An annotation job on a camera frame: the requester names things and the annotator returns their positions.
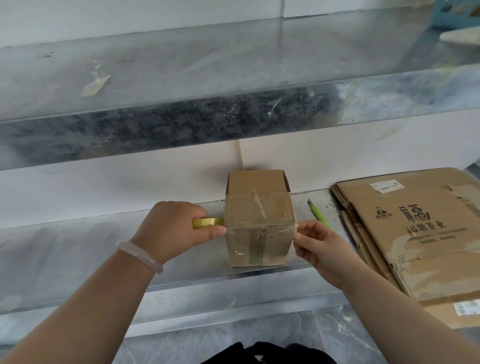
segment blue basket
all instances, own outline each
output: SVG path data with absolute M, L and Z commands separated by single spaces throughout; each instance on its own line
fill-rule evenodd
M 449 29 L 480 25 L 480 0 L 436 0 L 432 25 Z

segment hand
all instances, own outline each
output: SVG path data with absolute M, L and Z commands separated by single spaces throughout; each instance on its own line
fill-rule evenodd
M 319 221 L 300 222 L 293 241 L 296 254 L 341 290 L 359 269 L 368 268 L 345 239 Z
M 224 226 L 206 226 L 195 230 L 192 220 L 205 217 L 207 211 L 190 202 L 157 202 L 130 242 L 163 265 L 194 245 L 225 235 L 227 229 Z

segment packing tape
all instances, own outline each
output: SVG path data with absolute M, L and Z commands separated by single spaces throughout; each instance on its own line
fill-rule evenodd
M 194 229 L 210 225 L 223 225 L 223 218 L 196 218 L 192 220 L 192 224 Z

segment forearm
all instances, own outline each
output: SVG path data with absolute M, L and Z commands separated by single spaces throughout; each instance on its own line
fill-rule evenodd
M 1 364 L 111 363 L 153 275 L 116 251 Z
M 352 277 L 344 293 L 390 364 L 479 362 L 477 346 L 370 269 Z

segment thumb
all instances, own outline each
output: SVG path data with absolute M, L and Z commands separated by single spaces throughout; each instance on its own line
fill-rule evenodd
M 213 240 L 219 236 L 225 235 L 227 228 L 221 225 L 204 226 L 203 228 L 195 230 L 194 244 L 203 244 Z
M 302 248 L 307 249 L 309 252 L 312 252 L 316 255 L 320 253 L 323 248 L 324 242 L 310 238 L 306 235 L 296 232 L 293 235 L 293 241 L 300 245 Z

